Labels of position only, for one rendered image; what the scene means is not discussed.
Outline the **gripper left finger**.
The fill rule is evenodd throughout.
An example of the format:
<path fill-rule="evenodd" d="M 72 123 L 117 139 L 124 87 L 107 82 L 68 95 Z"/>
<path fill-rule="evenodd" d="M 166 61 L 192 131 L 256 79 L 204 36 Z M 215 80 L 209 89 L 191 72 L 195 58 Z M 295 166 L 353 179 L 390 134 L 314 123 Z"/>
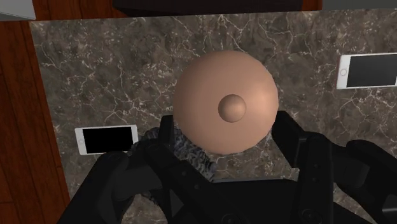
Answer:
<path fill-rule="evenodd" d="M 138 143 L 132 155 L 101 155 L 71 199 L 58 224 L 122 224 L 137 194 L 160 201 L 168 224 L 221 224 L 210 203 L 216 189 L 174 152 L 174 120 L 163 116 L 158 136 Z"/>

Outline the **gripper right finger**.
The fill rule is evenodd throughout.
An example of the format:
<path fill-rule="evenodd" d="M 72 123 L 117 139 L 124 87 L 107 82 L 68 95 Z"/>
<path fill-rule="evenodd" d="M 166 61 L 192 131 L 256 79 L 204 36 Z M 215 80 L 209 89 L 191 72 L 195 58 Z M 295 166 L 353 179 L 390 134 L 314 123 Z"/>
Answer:
<path fill-rule="evenodd" d="M 303 130 L 286 111 L 277 112 L 271 135 L 289 165 L 299 170 L 290 224 L 365 224 L 346 209 L 334 209 L 335 185 L 377 224 L 397 224 L 397 158 L 366 140 L 339 146 Z"/>

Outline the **grey speckled object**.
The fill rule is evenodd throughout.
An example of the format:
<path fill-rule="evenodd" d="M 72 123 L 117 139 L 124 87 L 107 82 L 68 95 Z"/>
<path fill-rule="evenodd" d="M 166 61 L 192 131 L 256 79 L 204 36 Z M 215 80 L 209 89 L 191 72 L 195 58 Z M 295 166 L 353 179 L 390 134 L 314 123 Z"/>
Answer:
<path fill-rule="evenodd" d="M 180 160 L 187 160 L 203 177 L 213 182 L 217 169 L 202 148 L 194 145 L 178 128 L 174 128 L 174 155 Z"/>

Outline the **small white smartphone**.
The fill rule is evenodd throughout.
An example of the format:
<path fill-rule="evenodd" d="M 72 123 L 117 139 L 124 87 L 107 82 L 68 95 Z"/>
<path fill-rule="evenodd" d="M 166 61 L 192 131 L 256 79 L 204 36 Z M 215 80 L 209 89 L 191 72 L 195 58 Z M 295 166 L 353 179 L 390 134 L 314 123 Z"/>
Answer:
<path fill-rule="evenodd" d="M 139 141 L 137 125 L 75 128 L 80 155 L 129 151 Z"/>

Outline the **tan round domed object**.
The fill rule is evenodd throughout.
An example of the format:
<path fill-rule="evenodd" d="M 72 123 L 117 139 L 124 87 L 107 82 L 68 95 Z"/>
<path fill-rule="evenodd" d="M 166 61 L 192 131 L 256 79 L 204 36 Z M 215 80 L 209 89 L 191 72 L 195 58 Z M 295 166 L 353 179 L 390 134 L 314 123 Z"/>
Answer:
<path fill-rule="evenodd" d="M 270 131 L 278 91 L 265 66 L 247 53 L 205 54 L 183 71 L 173 96 L 174 119 L 200 148 L 228 155 L 252 148 Z"/>

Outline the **large white smartphone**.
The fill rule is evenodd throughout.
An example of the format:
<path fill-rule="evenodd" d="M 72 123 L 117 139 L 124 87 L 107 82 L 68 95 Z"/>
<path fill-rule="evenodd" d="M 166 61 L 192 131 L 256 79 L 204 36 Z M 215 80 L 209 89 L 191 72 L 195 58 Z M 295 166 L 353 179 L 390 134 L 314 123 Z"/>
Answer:
<path fill-rule="evenodd" d="M 397 53 L 341 55 L 336 88 L 397 87 Z"/>

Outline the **dark marble table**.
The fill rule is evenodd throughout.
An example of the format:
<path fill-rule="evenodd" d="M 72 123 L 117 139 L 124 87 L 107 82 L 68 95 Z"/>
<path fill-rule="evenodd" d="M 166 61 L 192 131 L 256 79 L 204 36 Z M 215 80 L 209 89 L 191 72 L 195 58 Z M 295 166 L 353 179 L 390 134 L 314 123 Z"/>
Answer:
<path fill-rule="evenodd" d="M 58 20 L 31 30 L 70 195 L 96 161 L 79 154 L 74 129 L 156 127 L 183 71 L 211 52 L 259 60 L 280 109 L 305 130 L 397 157 L 397 87 L 336 88 L 341 55 L 397 52 L 397 9 Z"/>

